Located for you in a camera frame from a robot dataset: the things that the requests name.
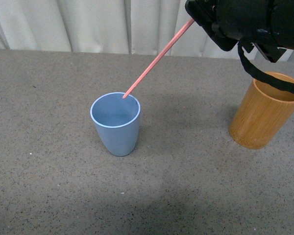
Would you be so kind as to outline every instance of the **plastic cup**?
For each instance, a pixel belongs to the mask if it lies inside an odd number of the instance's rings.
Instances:
[[[294,83],[290,76],[267,73]],[[253,79],[232,120],[230,134],[238,144],[259,149],[266,146],[293,113],[294,94]]]
[[[123,99],[122,92],[99,97],[90,108],[98,135],[115,156],[131,153],[138,138],[141,105],[132,95]]]

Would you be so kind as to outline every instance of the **gray countertop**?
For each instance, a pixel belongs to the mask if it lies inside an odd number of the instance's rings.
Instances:
[[[263,149],[234,142],[238,60],[164,57],[132,93],[134,151],[105,149],[92,103],[153,58],[0,50],[0,235],[294,234],[294,115]]]

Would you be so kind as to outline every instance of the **straw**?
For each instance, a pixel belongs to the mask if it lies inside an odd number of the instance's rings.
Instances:
[[[151,62],[147,69],[140,75],[140,77],[133,83],[133,85],[123,95],[123,99],[130,94],[134,88],[142,81],[142,79],[149,73],[149,71],[159,62],[159,60],[168,52],[168,50],[176,43],[177,40],[186,32],[186,30],[194,23],[194,19],[190,18],[186,24],[178,31],[178,33],[171,39],[166,47],[157,55],[157,57]]]

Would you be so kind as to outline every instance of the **white curtain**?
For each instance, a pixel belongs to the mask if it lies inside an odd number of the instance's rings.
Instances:
[[[0,0],[0,48],[158,54],[190,18],[186,0]],[[167,55],[238,59],[194,23]],[[249,59],[260,58],[254,49]],[[280,61],[294,61],[288,50]]]

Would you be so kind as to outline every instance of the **bamboo cup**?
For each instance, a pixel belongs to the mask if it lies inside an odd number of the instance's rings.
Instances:
[[[280,80],[294,83],[294,78],[267,72]],[[294,112],[294,94],[280,91],[253,79],[230,125],[232,138],[240,145],[264,147]]]

